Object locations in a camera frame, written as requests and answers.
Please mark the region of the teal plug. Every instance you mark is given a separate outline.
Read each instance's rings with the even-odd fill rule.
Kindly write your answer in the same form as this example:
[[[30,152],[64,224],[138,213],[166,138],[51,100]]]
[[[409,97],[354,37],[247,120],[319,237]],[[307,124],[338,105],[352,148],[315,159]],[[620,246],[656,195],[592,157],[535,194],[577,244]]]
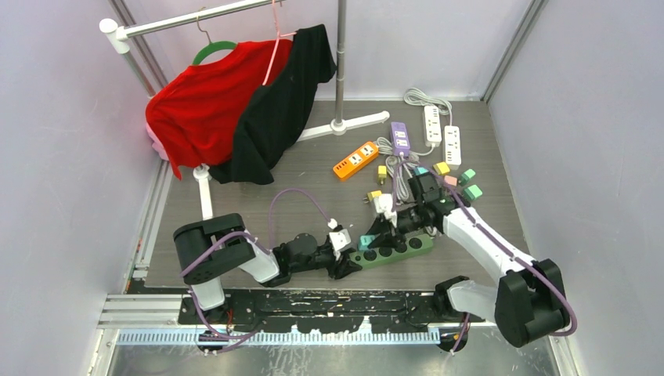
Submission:
[[[414,175],[423,175],[429,173],[429,170],[424,167],[417,166],[413,169],[413,173]]]
[[[362,235],[359,237],[358,251],[365,252],[371,249],[371,243],[375,240],[374,235]]]

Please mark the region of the dark green power strip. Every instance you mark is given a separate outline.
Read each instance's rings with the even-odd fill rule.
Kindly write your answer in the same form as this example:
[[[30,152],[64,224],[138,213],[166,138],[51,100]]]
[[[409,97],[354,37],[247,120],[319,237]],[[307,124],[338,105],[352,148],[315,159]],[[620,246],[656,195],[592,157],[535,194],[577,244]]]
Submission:
[[[405,244],[400,244],[397,248],[383,247],[354,251],[349,257],[351,262],[365,270],[426,255],[433,247],[433,239],[424,233],[407,237]]]

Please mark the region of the pink plug adapter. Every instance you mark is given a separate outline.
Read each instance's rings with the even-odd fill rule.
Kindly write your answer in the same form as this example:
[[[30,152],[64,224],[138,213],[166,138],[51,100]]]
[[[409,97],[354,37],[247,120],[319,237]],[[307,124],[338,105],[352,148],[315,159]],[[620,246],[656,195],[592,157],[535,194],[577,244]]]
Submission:
[[[458,178],[455,177],[455,176],[445,175],[445,176],[443,177],[443,180],[444,180],[444,182],[445,182],[447,185],[449,185],[449,186],[452,186],[452,187],[457,187],[457,186],[458,186],[458,182],[459,182],[459,180],[458,180]]]

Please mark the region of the green plug adapter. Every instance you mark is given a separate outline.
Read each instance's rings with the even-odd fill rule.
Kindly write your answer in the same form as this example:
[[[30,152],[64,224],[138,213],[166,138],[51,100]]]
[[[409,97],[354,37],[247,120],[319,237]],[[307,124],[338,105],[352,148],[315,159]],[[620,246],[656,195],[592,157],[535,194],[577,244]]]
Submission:
[[[469,202],[476,201],[483,195],[483,191],[477,185],[466,186],[462,190],[462,195]]]
[[[475,176],[476,176],[475,170],[469,168],[458,177],[458,185],[466,186]]]

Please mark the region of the long white power strip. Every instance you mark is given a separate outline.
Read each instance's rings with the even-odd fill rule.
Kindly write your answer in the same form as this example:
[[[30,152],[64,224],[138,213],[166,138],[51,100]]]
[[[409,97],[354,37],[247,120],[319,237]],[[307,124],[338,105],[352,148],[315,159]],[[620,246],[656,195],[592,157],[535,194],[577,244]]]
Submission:
[[[442,126],[442,148],[444,162],[452,170],[457,170],[462,164],[460,128],[453,123],[453,106],[447,99],[437,98],[425,94],[417,88],[407,89],[403,100],[406,104],[415,107],[423,107],[431,104],[440,109],[440,121]]]

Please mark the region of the orange power strip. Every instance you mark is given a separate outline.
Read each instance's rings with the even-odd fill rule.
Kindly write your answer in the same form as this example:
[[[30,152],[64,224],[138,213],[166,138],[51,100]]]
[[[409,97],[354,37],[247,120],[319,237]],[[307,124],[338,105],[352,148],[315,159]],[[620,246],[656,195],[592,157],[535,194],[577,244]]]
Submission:
[[[399,151],[397,154],[394,154],[394,151],[395,148],[392,142],[385,137],[379,137],[375,141],[367,141],[332,167],[332,172],[339,181],[345,182],[381,155],[385,157],[406,156],[405,151]]]

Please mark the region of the purple power strip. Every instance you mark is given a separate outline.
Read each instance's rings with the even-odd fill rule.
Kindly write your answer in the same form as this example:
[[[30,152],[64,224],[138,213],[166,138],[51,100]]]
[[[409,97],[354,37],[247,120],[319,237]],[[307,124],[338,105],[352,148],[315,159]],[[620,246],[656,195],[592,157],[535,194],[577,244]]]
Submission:
[[[427,152],[412,151],[406,124],[402,122],[391,123],[391,137],[392,151],[386,158],[386,164],[392,177],[396,199],[406,203],[410,197],[406,179],[412,176],[412,169],[417,165],[420,157],[428,156],[434,147],[431,146]]]

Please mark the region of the short white power strip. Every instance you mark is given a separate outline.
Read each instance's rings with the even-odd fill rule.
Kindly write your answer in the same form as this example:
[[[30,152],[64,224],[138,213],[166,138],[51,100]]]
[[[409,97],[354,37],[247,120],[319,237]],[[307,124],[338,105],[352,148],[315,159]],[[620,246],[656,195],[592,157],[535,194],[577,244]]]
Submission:
[[[418,156],[431,154],[442,142],[442,126],[440,121],[440,109],[428,104],[423,107],[424,144],[428,151],[420,153],[410,147],[410,153]]]

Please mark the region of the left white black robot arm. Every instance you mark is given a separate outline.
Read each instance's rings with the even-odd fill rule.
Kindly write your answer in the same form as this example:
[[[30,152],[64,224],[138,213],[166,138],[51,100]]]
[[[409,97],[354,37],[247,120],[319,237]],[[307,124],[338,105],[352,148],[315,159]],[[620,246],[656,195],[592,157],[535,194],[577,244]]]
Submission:
[[[193,304],[207,322],[224,320],[229,311],[222,275],[234,269],[249,274],[263,287],[278,287],[295,273],[325,269],[340,280],[362,269],[349,232],[331,222],[320,244],[308,233],[274,248],[266,248],[246,228],[240,214],[232,213],[179,227],[173,241],[180,277],[193,293]]]

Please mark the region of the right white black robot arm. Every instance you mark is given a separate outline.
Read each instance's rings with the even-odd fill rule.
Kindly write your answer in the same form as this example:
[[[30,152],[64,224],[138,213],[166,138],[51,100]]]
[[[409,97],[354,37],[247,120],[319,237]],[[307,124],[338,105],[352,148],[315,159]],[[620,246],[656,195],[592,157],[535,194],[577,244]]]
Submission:
[[[434,311],[447,322],[459,318],[458,338],[470,318],[494,323],[504,339],[520,348],[546,336],[574,334],[578,319],[565,295],[562,273],[550,259],[538,261],[496,232],[471,206],[481,190],[458,190],[431,172],[409,180],[414,203],[398,209],[390,193],[370,199],[376,218],[369,248],[398,249],[407,235],[428,227],[459,244],[489,274],[492,286],[457,276],[435,286]]]

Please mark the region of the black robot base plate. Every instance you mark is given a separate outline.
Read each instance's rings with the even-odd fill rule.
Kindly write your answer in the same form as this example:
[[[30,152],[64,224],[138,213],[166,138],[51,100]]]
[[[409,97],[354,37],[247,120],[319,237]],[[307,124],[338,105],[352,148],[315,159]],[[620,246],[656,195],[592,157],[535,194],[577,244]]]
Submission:
[[[182,296],[177,322],[195,328],[200,349],[234,345],[427,345],[460,351],[463,325],[482,319],[436,308],[432,291],[228,289],[218,308],[198,315]]]

